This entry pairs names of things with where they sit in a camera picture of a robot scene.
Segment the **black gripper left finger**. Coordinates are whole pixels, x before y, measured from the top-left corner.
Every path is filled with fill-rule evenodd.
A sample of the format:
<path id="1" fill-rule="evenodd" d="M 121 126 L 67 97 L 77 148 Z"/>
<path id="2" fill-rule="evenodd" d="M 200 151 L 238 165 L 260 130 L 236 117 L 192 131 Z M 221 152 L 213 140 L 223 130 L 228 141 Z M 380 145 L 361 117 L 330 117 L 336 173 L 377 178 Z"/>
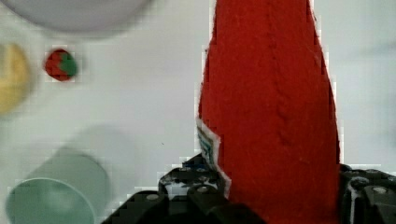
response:
<path id="1" fill-rule="evenodd" d="M 186 196 L 190 188 L 201 185 L 224 191 L 219 173 L 210 168 L 205 158 L 198 154 L 164 175 L 159 180 L 158 188 L 159 192 L 167 194 L 173 200 L 177 196 Z"/>

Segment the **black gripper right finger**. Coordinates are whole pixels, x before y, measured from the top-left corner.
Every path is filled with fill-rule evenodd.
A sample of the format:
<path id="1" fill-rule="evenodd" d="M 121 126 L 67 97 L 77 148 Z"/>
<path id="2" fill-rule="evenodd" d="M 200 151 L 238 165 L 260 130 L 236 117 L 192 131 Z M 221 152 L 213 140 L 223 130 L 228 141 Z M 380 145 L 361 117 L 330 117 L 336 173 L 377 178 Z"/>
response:
<path id="1" fill-rule="evenodd" d="M 339 205 L 341 224 L 396 224 L 395 176 L 342 164 Z"/>

